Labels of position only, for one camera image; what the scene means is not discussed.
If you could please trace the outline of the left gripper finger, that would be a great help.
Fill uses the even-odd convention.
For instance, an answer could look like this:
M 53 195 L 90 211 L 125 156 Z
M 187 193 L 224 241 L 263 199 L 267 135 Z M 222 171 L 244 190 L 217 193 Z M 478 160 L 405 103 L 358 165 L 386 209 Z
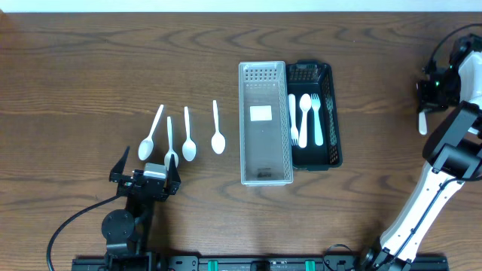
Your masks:
M 175 163 L 175 155 L 172 154 L 169 160 L 166 189 L 169 195 L 175 195 L 181 184 L 181 179 Z
M 114 165 L 114 167 L 111 169 L 109 173 L 108 180 L 110 182 L 124 184 L 127 181 L 129 181 L 130 177 L 127 175 L 124 175 L 124 168 L 127 162 L 129 152 L 130 152 L 130 146 L 127 146 L 126 150 L 124 151 L 124 154 L 117 161 L 117 163 Z

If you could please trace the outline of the white plastic fork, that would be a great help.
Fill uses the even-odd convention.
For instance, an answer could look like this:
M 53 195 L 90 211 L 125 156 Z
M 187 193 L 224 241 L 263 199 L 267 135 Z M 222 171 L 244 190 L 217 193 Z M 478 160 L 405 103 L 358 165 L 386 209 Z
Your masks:
M 425 136 L 428 133 L 426 113 L 424 111 L 418 113 L 418 131 L 422 136 Z
M 298 145 L 298 130 L 296 127 L 296 98 L 294 94 L 288 95 L 288 110 L 290 114 L 290 134 L 291 134 L 291 145 L 297 146 Z
M 317 94 L 311 95 L 311 105 L 313 110 L 313 117 L 314 117 L 314 139 L 315 144 L 317 146 L 322 146 L 324 144 L 322 128 L 321 128 L 321 121 L 319 116 L 319 110 L 321 108 L 321 101 Z

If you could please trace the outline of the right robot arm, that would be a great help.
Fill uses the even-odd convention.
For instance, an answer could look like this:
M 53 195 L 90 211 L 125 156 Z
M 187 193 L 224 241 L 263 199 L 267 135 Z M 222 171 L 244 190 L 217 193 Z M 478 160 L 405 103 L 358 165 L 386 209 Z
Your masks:
M 481 145 L 465 136 L 481 135 L 481 37 L 457 39 L 445 69 L 430 59 L 427 76 L 417 83 L 419 133 L 427 134 L 426 116 L 451 113 L 430 134 L 419 181 L 393 224 L 375 246 L 356 261 L 357 270 L 447 270 L 442 256 L 419 256 L 420 243 L 449 199 L 467 182 L 481 180 Z

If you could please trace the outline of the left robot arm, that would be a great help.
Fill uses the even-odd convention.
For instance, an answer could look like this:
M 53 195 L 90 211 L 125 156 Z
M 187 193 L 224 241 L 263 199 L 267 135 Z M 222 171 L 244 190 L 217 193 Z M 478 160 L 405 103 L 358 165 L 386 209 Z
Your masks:
M 117 184 L 118 196 L 127 198 L 124 209 L 108 213 L 102 221 L 107 252 L 103 270 L 166 270 L 168 260 L 147 249 L 156 202 L 177 193 L 181 184 L 175 157 L 166 165 L 146 164 L 131 176 L 123 174 L 129 151 L 114 165 L 109 181 Z

